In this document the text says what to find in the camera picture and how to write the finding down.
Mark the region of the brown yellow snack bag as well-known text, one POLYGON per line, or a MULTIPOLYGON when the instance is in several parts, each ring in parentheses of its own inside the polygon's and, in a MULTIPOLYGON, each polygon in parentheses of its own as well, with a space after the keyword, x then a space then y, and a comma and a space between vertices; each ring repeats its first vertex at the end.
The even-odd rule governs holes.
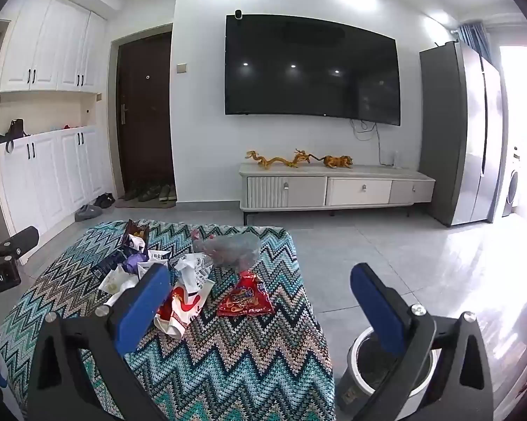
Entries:
POLYGON ((148 224, 138 224, 135 221, 128 220, 123 231, 121 245, 144 253, 148 247, 149 233, 150 228, 148 224))

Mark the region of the black wall television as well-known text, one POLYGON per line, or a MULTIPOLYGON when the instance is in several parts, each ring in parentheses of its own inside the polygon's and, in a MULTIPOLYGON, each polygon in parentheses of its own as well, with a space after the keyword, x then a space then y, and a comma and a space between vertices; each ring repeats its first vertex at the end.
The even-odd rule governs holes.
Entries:
POLYGON ((399 126, 397 43, 314 18, 243 13, 236 20, 229 15, 224 110, 399 126))

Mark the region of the golden dragon figurine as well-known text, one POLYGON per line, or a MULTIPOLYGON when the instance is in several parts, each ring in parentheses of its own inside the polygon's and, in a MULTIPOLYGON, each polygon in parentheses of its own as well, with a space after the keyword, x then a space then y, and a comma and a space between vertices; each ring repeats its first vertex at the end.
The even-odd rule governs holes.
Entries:
POLYGON ((298 168, 298 165, 302 162, 310 162, 310 155, 306 153, 304 150, 295 150, 295 156, 291 160, 287 160, 282 157, 273 157, 273 158, 265 158, 262 155, 259 155, 258 152, 255 152, 255 150, 249 150, 245 154, 246 160, 253 160, 257 163, 257 165, 265 170, 268 170, 274 163, 280 163, 281 165, 285 165, 287 167, 291 168, 298 168))

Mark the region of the zigzag knitted table cover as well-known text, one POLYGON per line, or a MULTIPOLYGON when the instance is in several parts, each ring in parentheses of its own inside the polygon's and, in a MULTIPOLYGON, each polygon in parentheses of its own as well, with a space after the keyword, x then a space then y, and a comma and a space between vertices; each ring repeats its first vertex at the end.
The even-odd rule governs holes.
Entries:
MULTIPOLYGON (((20 405, 27 402, 33 350, 47 313, 90 315, 107 300, 93 268, 116 249, 123 221, 87 229, 44 270, 0 326, 0 353, 20 405)), ((216 268, 200 314, 181 338, 150 329, 126 362, 172 420, 332 420, 333 365, 306 294, 292 237, 282 227, 250 226, 261 253, 255 273, 274 311, 221 316, 219 304, 238 282, 216 268)))

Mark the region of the dark blue milk carton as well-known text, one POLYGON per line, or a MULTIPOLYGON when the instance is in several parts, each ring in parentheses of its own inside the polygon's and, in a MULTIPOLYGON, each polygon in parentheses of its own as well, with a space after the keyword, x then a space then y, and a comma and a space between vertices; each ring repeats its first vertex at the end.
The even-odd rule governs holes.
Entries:
MULTIPOLYGON (((123 270, 122 263, 129 255, 132 254, 134 253, 131 251, 117 249, 103 258, 99 263, 94 265, 91 269, 91 272, 94 276, 96 276, 97 279, 102 281, 111 271, 116 270, 118 267, 121 267, 123 270)), ((139 264, 138 275, 136 276, 139 276, 140 272, 143 271, 143 269, 146 268, 149 263, 159 262, 161 264, 166 264, 171 256, 170 252, 158 250, 148 250, 146 254, 149 257, 149 260, 148 262, 139 264)))

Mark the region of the golden tiger figurine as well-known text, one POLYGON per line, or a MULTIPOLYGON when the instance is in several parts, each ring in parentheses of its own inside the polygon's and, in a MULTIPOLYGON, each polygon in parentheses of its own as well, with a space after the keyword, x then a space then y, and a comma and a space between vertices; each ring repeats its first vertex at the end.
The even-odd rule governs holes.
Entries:
POLYGON ((322 162, 326 167, 331 168, 331 169, 336 169, 336 168, 341 168, 341 167, 351 168, 353 166, 353 159, 350 156, 346 156, 346 155, 343 155, 340 157, 326 155, 321 158, 317 158, 314 155, 310 155, 310 157, 319 162, 322 162))

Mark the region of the white printed plastic bag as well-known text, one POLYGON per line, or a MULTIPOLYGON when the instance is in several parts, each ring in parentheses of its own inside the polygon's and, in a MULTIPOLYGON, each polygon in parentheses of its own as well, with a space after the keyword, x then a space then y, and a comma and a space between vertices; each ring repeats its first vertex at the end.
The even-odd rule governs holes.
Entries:
POLYGON ((205 253, 186 254, 174 264, 179 279, 189 295, 199 292, 213 268, 213 260, 205 253))

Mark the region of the grey translucent plastic bag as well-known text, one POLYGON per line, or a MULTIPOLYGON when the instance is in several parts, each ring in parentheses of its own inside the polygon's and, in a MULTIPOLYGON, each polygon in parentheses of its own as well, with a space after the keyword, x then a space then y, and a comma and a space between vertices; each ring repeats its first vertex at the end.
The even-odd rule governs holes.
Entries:
POLYGON ((230 268, 237 273, 251 270, 261 254, 261 241, 253 234, 202 237, 199 229, 191 233, 195 253, 204 253, 215 267, 230 268))

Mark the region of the red snack wrapper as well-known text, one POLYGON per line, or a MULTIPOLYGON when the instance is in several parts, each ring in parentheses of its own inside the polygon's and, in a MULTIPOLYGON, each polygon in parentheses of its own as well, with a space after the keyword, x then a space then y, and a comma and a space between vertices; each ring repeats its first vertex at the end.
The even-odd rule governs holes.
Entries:
POLYGON ((255 316, 275 313, 263 280, 252 271, 239 274, 239 282, 222 299, 217 309, 219 316, 255 316))

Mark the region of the purple plastic wrapper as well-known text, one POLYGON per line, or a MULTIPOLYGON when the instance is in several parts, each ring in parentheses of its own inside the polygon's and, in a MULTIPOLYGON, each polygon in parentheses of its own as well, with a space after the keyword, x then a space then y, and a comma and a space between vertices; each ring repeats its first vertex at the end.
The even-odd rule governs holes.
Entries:
POLYGON ((134 253, 129 255, 122 263, 123 270, 131 275, 138 275, 139 264, 148 262, 149 257, 144 253, 134 253))

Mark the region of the white TV cabinet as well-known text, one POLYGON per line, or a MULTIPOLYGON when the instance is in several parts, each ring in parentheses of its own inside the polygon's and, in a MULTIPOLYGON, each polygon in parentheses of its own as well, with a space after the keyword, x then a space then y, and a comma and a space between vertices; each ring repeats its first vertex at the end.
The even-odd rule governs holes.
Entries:
POLYGON ((271 211, 338 211, 409 207, 429 203, 435 180, 419 172, 383 166, 356 165, 331 169, 311 163, 299 168, 254 163, 239 169, 245 216, 271 211))

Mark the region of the grey slipper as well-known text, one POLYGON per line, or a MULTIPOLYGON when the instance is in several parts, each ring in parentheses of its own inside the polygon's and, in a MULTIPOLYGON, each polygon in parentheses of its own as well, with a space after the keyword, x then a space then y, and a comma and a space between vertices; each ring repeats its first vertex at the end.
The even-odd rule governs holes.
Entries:
POLYGON ((76 210, 74 213, 74 220, 76 222, 88 221, 100 217, 103 214, 103 209, 99 206, 87 203, 76 210))

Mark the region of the red white paper bag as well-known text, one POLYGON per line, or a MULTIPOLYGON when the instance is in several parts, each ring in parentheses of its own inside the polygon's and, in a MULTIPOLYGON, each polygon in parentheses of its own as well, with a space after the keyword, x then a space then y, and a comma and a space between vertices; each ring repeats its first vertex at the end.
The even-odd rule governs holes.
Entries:
POLYGON ((183 283, 177 281, 158 309, 153 319, 154 326, 173 339, 181 339, 190 323, 200 314, 215 282, 207 279, 195 295, 188 295, 183 283))

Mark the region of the dark brown entrance door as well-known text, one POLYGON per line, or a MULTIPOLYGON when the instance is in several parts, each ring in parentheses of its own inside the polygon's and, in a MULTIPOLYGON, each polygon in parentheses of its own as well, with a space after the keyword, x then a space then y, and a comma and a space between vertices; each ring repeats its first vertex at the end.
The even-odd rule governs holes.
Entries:
POLYGON ((169 105, 170 53, 170 32, 119 48, 116 121, 124 193, 133 182, 175 185, 169 105))

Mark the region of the white washing machine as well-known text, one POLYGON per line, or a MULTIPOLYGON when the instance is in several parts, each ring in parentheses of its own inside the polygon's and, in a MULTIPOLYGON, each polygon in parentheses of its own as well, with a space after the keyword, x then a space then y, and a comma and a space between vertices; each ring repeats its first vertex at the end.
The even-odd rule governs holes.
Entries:
POLYGON ((513 213, 514 208, 514 199, 517 192, 518 180, 519 180, 519 166, 520 166, 520 154, 518 147, 513 148, 513 159, 512 159, 512 169, 509 172, 509 178, 506 182, 507 187, 507 196, 502 213, 502 217, 508 217, 513 213))

